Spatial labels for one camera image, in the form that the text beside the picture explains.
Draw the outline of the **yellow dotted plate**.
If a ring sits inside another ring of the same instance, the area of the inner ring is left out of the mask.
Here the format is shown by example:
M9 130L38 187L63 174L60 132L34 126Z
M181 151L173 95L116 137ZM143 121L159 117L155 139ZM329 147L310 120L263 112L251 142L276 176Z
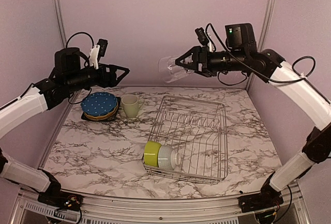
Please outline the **yellow dotted plate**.
M92 116L92 115L88 115L85 112L82 113L81 118L83 119L87 119L90 121L106 121L108 119L111 119L113 117L116 117L116 114L118 112L118 108L119 105L117 105L115 108L113 108L113 110L107 114L101 115L101 116Z

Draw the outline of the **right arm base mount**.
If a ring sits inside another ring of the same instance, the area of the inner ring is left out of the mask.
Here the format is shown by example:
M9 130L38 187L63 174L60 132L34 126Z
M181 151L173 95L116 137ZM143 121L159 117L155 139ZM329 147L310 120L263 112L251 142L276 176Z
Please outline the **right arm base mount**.
M284 203L280 192L265 191L238 198L238 205L243 213L263 210Z

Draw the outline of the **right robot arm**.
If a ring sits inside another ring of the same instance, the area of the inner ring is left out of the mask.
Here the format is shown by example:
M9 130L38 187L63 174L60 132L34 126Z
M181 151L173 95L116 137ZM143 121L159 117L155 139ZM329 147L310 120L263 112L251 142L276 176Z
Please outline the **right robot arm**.
M259 193L239 197L243 212L283 203L281 191L329 156L330 102L274 50L258 52L255 48L237 47L210 52L206 47L195 46L175 64L205 77L227 71L252 72L284 93L314 124L303 148L267 178Z

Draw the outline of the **blue dotted plate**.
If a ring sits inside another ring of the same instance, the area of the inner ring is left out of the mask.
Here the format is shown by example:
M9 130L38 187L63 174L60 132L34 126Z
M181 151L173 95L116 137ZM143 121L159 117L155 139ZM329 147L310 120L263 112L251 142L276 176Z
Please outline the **blue dotted plate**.
M95 92L87 96L80 106L87 115L102 116L112 112L117 104L115 95L108 92Z

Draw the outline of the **black floral square plate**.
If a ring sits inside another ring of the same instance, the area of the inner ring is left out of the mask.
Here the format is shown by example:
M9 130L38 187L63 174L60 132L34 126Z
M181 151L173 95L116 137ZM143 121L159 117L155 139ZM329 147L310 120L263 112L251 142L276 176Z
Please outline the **black floral square plate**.
M117 99L117 106L114 108L112 113L109 113L109 114L105 115L104 118L102 118L102 119L90 119L84 113L82 113L81 114L81 120L91 121L91 122L112 122L112 121L114 121L116 119L117 114L118 114L119 106L121 105L121 98L116 97L116 99Z

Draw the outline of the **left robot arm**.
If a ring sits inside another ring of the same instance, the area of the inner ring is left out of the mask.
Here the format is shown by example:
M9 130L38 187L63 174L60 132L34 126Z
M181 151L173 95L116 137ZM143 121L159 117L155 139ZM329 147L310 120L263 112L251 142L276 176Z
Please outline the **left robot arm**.
M53 69L50 76L31 86L19 97L1 107L1 137L31 117L51 110L71 94L92 86L115 87L130 72L128 68L100 64L65 74ZM60 183L50 174L32 168L1 152L1 177L28 186L44 196L53 205L65 202Z

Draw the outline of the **clear glass cup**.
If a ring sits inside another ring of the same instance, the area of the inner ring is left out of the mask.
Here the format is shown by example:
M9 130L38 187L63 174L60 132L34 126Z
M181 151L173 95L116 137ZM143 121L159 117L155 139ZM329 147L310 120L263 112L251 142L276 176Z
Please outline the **clear glass cup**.
M193 70L176 65L176 59L176 56L168 56L158 61L158 71L165 83L172 83L193 74Z

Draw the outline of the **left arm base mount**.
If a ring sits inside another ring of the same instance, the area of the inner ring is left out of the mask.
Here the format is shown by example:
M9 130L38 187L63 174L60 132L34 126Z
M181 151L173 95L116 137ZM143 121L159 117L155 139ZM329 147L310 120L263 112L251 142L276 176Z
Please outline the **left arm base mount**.
M71 210L78 212L81 208L83 196L69 192L59 191L56 194L40 193L38 202L56 207L60 210Z

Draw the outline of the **pale green mug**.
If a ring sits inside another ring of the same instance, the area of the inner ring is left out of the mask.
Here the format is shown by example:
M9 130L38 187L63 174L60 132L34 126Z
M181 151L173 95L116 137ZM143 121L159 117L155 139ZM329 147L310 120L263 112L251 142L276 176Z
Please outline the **pale green mug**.
M145 100L143 98L139 98L136 95L127 94L122 97L121 103L125 115L128 118L135 118L138 116L138 112L143 107Z

